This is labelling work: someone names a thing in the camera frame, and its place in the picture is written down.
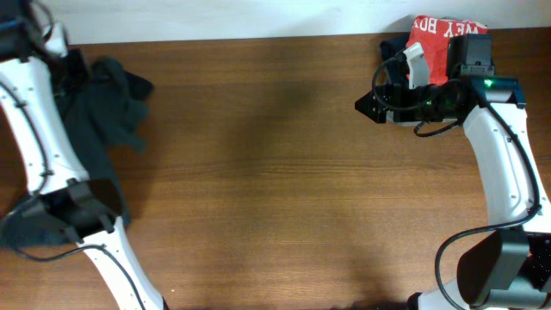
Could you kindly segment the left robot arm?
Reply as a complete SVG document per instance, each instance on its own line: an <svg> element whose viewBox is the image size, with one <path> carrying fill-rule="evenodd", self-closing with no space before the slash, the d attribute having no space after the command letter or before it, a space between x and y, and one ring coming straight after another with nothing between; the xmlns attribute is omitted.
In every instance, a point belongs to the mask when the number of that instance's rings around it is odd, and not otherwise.
<svg viewBox="0 0 551 310"><path fill-rule="evenodd" d="M111 145L141 148L134 135L152 84L111 58L88 64L61 22L1 13L1 106L22 156L27 194L1 221L15 253L74 244L122 309L164 309L135 257L128 208L108 159Z"/></svg>

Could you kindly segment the dark green t-shirt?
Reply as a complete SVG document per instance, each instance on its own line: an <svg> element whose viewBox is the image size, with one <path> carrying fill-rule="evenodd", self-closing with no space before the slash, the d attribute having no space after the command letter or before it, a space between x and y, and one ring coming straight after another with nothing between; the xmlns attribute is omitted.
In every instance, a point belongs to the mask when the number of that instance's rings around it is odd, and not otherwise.
<svg viewBox="0 0 551 310"><path fill-rule="evenodd" d="M108 150L115 146L130 146L136 152L145 149L136 130L149 114L146 101L154 85L113 57L101 56L90 64L82 50L74 48L63 61L67 76L56 104L65 130L90 178L109 180L116 188L115 200L128 226L130 209Z"/></svg>

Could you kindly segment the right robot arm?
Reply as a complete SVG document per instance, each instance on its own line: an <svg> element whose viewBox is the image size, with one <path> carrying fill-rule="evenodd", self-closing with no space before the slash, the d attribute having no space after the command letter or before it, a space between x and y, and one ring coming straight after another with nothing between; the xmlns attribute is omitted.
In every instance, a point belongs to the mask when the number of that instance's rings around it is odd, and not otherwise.
<svg viewBox="0 0 551 310"><path fill-rule="evenodd" d="M408 309L547 309L550 306L550 198L531 151L526 100L517 79L500 77L487 34L449 41L446 81L433 84L420 44L385 59L398 79L372 83L356 110L372 121L411 125L417 136L464 130L479 167L489 222L459 259L455 278L413 294Z"/></svg>

